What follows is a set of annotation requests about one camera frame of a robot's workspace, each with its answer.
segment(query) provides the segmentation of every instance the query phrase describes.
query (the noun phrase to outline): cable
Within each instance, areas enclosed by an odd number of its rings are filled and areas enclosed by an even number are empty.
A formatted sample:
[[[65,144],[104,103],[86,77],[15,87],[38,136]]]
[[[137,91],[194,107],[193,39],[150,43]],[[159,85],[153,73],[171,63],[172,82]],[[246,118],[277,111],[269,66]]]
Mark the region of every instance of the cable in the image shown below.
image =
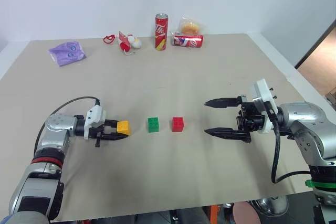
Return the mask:
[[[275,133],[275,150],[274,150],[274,158],[273,158],[273,165],[272,165],[272,173],[271,173],[271,180],[274,184],[282,181],[285,178],[288,178],[293,175],[298,175],[298,174],[310,174],[309,171],[306,170],[299,170],[297,172],[291,172],[284,174],[280,176],[279,178],[276,179],[276,173],[277,173],[277,167],[278,167],[278,161],[279,161],[279,154],[280,154],[280,129],[279,129],[279,124],[276,119],[272,120],[272,124],[274,126],[273,130]]]
[[[77,97],[75,99],[72,99],[66,103],[64,103],[63,105],[61,105],[60,107],[58,107],[56,110],[53,111],[53,113],[51,113],[50,115],[52,114],[55,114],[56,112],[58,112],[60,109],[64,108],[66,105],[72,103],[72,102],[75,102],[75,101],[78,101],[78,100],[82,100],[82,99],[94,99],[96,101],[95,105],[100,105],[100,101],[98,98],[96,97]],[[36,149],[37,149],[37,145],[38,145],[38,141],[40,140],[40,137],[41,137],[41,134],[42,134],[42,131],[44,129],[44,126],[45,124],[43,123],[41,128],[40,128],[40,131],[38,132],[37,134],[37,137],[36,137],[36,141],[35,141],[35,146],[34,146],[34,154],[36,152]]]

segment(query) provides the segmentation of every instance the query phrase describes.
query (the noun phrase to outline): purple bag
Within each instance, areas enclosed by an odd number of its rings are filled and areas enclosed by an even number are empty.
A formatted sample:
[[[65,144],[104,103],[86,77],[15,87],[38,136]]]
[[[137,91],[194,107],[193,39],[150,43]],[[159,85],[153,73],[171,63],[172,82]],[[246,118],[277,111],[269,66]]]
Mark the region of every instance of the purple bag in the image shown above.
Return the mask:
[[[82,46],[76,41],[60,44],[55,48],[49,49],[49,52],[54,61],[60,66],[73,63],[86,57],[82,51]]]

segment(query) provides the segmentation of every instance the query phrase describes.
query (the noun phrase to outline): green block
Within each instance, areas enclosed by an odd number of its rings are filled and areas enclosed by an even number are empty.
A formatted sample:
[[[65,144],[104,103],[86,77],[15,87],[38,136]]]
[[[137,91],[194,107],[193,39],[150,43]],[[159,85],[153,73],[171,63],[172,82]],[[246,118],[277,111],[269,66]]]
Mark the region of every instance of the green block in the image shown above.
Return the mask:
[[[148,118],[148,132],[159,132],[158,118]]]

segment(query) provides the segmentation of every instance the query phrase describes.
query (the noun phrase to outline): toy block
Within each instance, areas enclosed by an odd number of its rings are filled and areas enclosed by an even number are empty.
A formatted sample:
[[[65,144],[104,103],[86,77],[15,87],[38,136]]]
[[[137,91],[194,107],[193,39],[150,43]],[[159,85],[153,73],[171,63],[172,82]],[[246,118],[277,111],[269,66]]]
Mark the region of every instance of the toy block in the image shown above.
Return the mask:
[[[117,133],[122,133],[125,135],[131,135],[131,128],[128,121],[119,121],[117,123]]]
[[[159,131],[159,119],[148,118],[148,132],[158,132],[158,131]]]
[[[183,118],[173,118],[173,121],[172,121],[172,131],[173,132],[183,131],[183,127],[184,127]]]

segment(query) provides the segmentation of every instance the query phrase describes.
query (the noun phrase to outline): beige table surface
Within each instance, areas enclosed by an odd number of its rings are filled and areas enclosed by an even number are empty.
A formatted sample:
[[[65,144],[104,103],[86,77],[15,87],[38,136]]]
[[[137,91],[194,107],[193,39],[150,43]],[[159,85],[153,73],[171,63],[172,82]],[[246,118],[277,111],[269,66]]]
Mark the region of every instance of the beige table surface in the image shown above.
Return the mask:
[[[125,56],[116,43],[81,39],[87,58],[58,67],[47,50],[65,40],[32,41],[0,81],[0,214],[29,164],[36,134],[49,113],[82,95],[99,97],[107,118],[129,120],[132,135],[116,142],[75,138],[65,160],[66,184],[57,220],[120,216],[222,204],[299,193],[308,175],[270,181],[273,133],[252,133],[253,142],[222,140],[203,132],[237,128],[238,108],[213,109],[214,98],[249,95],[265,78],[277,104],[302,100],[282,73],[244,34],[206,36],[202,48],[167,46],[156,51],[152,38]],[[91,101],[67,106],[65,114],[86,114]],[[148,133],[148,117],[160,131]],[[171,132],[183,116],[182,133]],[[308,169],[294,141],[282,138],[278,176]]]

